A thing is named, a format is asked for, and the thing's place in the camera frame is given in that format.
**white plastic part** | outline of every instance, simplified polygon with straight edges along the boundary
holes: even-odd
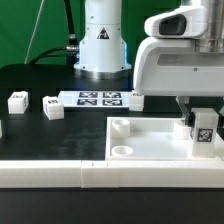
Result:
[[[116,138],[113,136],[113,121],[125,119],[130,121],[130,135],[127,138]],[[215,134],[214,157],[208,158],[205,154],[201,158],[192,157],[189,153],[190,130],[186,129],[188,136],[175,136],[175,124],[181,119],[170,118],[135,118],[135,117],[109,117],[107,122],[106,155],[107,161],[194,161],[203,160],[222,160],[224,155],[224,141]],[[127,156],[115,156],[114,147],[125,146],[132,148],[133,154]]]
[[[112,148],[112,156],[130,156],[134,152],[134,149],[126,145],[118,145]]]
[[[187,20],[186,30],[178,38],[195,38],[204,34],[208,26],[208,10],[201,5],[181,6],[178,9],[165,12],[157,16],[150,17],[145,22],[145,32],[151,37],[177,38],[177,36],[161,35],[159,25],[161,21],[168,17],[183,15]]]
[[[213,157],[219,115],[211,108],[193,108],[195,123],[189,140],[189,154],[195,157]]]
[[[194,40],[146,38],[137,53],[134,89],[142,95],[223,96],[223,56],[197,54],[194,46]]]
[[[81,187],[81,161],[1,161],[0,188]]]
[[[222,159],[1,161],[0,188],[224,187]]]
[[[117,162],[83,161],[82,187],[119,187],[119,166]]]
[[[183,124],[180,120],[174,122],[173,136],[177,140],[188,140],[191,127]]]
[[[112,135],[114,138],[127,138],[130,134],[130,121],[114,119],[112,121]]]
[[[132,90],[129,97],[129,110],[130,111],[143,111],[144,108],[143,95],[138,94],[135,90]]]
[[[75,69],[114,73],[130,69],[121,38],[121,0],[85,0],[86,34]]]
[[[46,96],[43,98],[43,110],[49,120],[63,119],[64,106],[58,97]]]
[[[28,105],[28,92],[14,92],[8,99],[9,114],[23,114]]]

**black and white pattern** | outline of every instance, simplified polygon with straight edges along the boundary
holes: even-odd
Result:
[[[198,129],[198,142],[211,142],[212,134],[212,129]]]
[[[61,91],[58,98],[64,107],[129,108],[130,92]]]
[[[49,104],[54,104],[54,103],[58,103],[58,101],[57,100],[48,100],[48,103]]]
[[[103,93],[103,98],[121,98],[121,93],[115,93],[115,92]]]
[[[122,106],[122,100],[103,100],[103,106]]]
[[[77,102],[78,106],[96,106],[97,100],[95,99],[79,99]]]
[[[23,98],[23,96],[14,95],[12,98]]]
[[[97,98],[98,92],[80,92],[80,98]]]

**black tabletop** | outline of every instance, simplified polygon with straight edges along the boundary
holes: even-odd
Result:
[[[28,91],[24,115],[8,114],[7,99]],[[131,91],[132,74],[91,80],[56,65],[9,65],[0,70],[0,119],[5,135],[0,160],[104,160],[108,116],[181,116],[175,98],[146,99],[144,112],[68,110],[49,121],[42,97],[60,90]],[[0,223],[223,223],[223,189],[0,189]]]
[[[54,121],[43,113],[42,98],[57,96],[62,90],[131,91],[132,71],[118,79],[93,80],[74,75],[71,67],[63,65],[9,65],[0,70],[0,89],[5,132],[0,140],[0,160],[104,160],[108,116],[144,117],[162,110],[176,116],[179,112],[174,98],[158,98],[150,99],[149,112],[68,108],[64,119]],[[29,93],[29,107],[23,115],[8,113],[7,99],[15,91]]]

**green wall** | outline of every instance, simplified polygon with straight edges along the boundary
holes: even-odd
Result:
[[[176,8],[181,0],[123,0],[122,33],[128,44],[131,64],[140,42],[146,37],[144,21],[152,15]],[[41,0],[0,0],[0,67],[24,63]],[[71,0],[78,39],[84,36],[84,0]],[[54,47],[66,46],[68,31],[63,0],[45,0],[29,61]],[[43,59],[40,63],[65,63]]]

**white plastic tray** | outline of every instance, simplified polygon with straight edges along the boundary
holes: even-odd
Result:
[[[130,135],[116,138],[112,134],[113,120],[130,121]],[[176,140],[173,136],[174,122],[180,119],[110,117],[107,120],[106,160],[213,160],[221,161],[224,155],[224,141],[216,134],[215,153],[212,158],[192,157],[189,154],[189,141]],[[112,149],[126,146],[133,149],[132,154],[123,151],[114,155]]]

